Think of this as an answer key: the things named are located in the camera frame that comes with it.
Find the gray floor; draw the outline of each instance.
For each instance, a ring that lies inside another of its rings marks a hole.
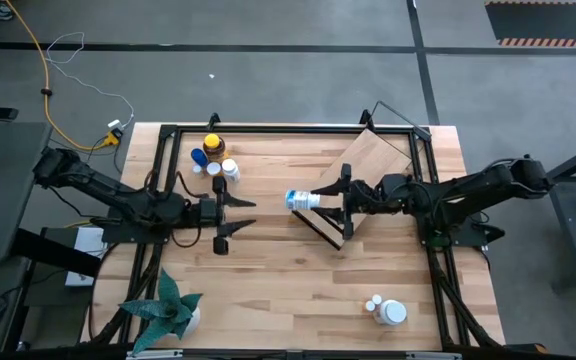
[[[412,44],[403,0],[18,3],[42,41],[84,31],[89,42]],[[417,0],[417,6],[427,46],[496,46],[483,0]],[[0,40],[26,41],[26,35],[17,21],[0,23]],[[433,55],[428,62],[439,119],[458,127],[469,171],[525,153],[552,168],[576,153],[576,56]],[[126,96],[137,121],[206,121],[217,111],[230,121],[354,123],[363,108],[381,99],[428,123],[414,55],[82,52],[64,69]],[[0,106],[18,108],[19,121],[44,121],[42,76],[34,51],[0,50]],[[129,114],[121,101],[56,71],[52,83],[53,117],[82,143],[93,143],[105,124]],[[382,113],[377,121],[393,119]],[[111,157],[93,156],[90,163],[118,176]],[[74,191],[62,193],[86,213],[105,213]],[[557,296],[549,285],[575,272],[576,264],[550,201],[512,200],[488,213],[507,231],[490,251],[507,341],[540,342],[552,352],[576,355],[576,292]],[[35,189],[23,224],[38,230],[77,220],[52,194]],[[81,309],[73,311],[80,316]],[[78,317],[70,316],[62,323],[76,323]],[[75,341],[65,333],[39,328],[30,340],[40,346]]]

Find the potted plant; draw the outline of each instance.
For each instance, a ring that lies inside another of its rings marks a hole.
[[[180,297],[177,283],[164,269],[161,269],[157,293],[159,300],[133,300],[119,305],[129,313],[150,321],[150,325],[135,343],[133,356],[169,333],[174,333],[181,340],[185,333],[194,331],[199,323],[197,304],[202,294]]]

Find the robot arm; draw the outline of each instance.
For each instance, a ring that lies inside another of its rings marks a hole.
[[[471,215],[510,198],[541,198],[553,186],[541,163],[528,157],[498,160],[478,173],[438,184],[417,182],[404,174],[387,174],[374,188],[362,180],[350,179],[350,165],[344,164],[337,182],[311,191],[312,194],[343,195],[343,208],[313,210],[343,224],[345,240],[353,235],[351,215],[355,213],[401,211],[421,219],[424,224],[420,224],[420,229],[426,229],[433,236],[447,236],[451,228],[461,225]]]
[[[170,191],[153,191],[148,186],[134,189],[90,168],[79,159],[79,155],[66,149],[46,148],[33,169],[35,181],[44,188],[73,187],[110,206],[119,213],[115,224],[100,222],[101,227],[124,227],[134,242],[147,242],[152,234],[168,238],[173,229],[216,227],[215,252],[227,254],[226,237],[252,224],[254,220],[226,223],[224,206],[256,206],[254,203],[231,196],[223,177],[213,179],[216,198],[208,194],[198,196],[198,203],[192,203],[181,194]]]

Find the wooden table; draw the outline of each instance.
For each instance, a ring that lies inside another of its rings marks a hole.
[[[141,187],[152,166],[160,123],[135,124],[122,181]],[[455,127],[431,127],[440,181],[466,174]],[[190,150],[205,134],[184,134],[178,168],[191,191],[210,191],[209,178],[192,175]],[[177,280],[182,294],[203,293],[197,331],[178,341],[170,336],[158,347],[214,349],[439,350],[437,319],[428,261],[406,215],[369,216],[340,251],[284,207],[287,189],[309,184],[357,135],[223,134],[241,169],[231,193],[257,203],[228,209],[228,220],[257,222],[235,234],[230,255],[212,252],[213,229],[203,231],[190,249],[164,247],[162,266]],[[403,135],[382,136],[410,156]],[[422,164],[426,167],[423,152]],[[409,165],[406,171],[411,172]],[[425,179],[429,179],[427,169]],[[175,191],[183,194],[180,184]],[[180,242],[194,239],[178,231]],[[98,333],[126,296],[136,246],[119,245],[104,263],[94,293],[94,333]],[[503,334],[490,274],[475,250],[455,249],[462,296],[490,335]],[[408,318],[383,327],[363,311],[373,294],[403,302]],[[445,299],[450,332],[457,339],[454,311]],[[137,320],[133,318],[134,336]]]

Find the blue bottle cap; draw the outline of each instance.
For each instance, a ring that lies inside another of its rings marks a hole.
[[[204,151],[199,148],[192,149],[190,157],[201,167],[208,165],[208,157],[204,154]]]

